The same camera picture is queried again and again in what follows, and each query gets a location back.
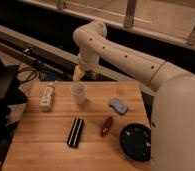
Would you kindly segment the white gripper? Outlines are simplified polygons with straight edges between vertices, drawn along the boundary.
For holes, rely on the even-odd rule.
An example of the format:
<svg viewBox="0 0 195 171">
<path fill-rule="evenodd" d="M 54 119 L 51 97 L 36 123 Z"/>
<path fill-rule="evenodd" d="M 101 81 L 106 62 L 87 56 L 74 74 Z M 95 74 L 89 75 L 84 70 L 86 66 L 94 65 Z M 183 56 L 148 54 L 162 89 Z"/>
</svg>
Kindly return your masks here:
<svg viewBox="0 0 195 171">
<path fill-rule="evenodd" d="M 91 61 L 86 61 L 83 57 L 78 56 L 78 66 L 74 69 L 73 80 L 79 81 L 87 71 L 96 71 L 99 68 L 99 57 L 96 56 Z"/>
</svg>

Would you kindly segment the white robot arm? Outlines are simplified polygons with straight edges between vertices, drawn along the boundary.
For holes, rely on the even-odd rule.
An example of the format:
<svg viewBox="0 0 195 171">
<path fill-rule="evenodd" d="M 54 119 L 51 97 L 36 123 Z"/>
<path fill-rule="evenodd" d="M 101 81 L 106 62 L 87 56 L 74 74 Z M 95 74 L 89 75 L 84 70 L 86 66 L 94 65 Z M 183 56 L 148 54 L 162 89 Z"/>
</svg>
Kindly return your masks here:
<svg viewBox="0 0 195 171">
<path fill-rule="evenodd" d="M 79 47 L 76 73 L 104 59 L 155 92 L 151 117 L 151 171 L 195 171 L 195 74 L 163 59 L 106 39 L 92 21 L 73 32 Z"/>
</svg>

